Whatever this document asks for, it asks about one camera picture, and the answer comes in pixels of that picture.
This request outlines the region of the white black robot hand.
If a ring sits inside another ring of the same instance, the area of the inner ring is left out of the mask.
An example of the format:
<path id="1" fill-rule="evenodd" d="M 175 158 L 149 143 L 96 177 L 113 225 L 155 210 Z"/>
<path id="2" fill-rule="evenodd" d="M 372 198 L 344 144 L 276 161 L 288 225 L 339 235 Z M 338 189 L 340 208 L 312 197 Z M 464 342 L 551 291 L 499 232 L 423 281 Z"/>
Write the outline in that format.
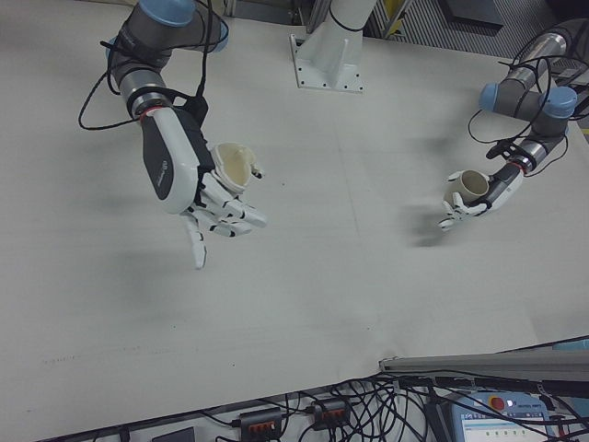
<path id="1" fill-rule="evenodd" d="M 263 177 L 249 147 L 208 147 L 199 124 L 178 108 L 154 107 L 139 123 L 147 174 L 164 210 L 183 219 L 195 268 L 206 263 L 204 230 L 234 238 L 267 225 L 265 214 L 241 200 L 250 180 Z"/>
<path id="2" fill-rule="evenodd" d="M 491 175 L 473 169 L 454 172 L 447 178 L 445 218 L 438 226 L 447 231 L 471 218 L 489 215 L 513 196 L 523 179 L 522 168 L 512 162 Z"/>

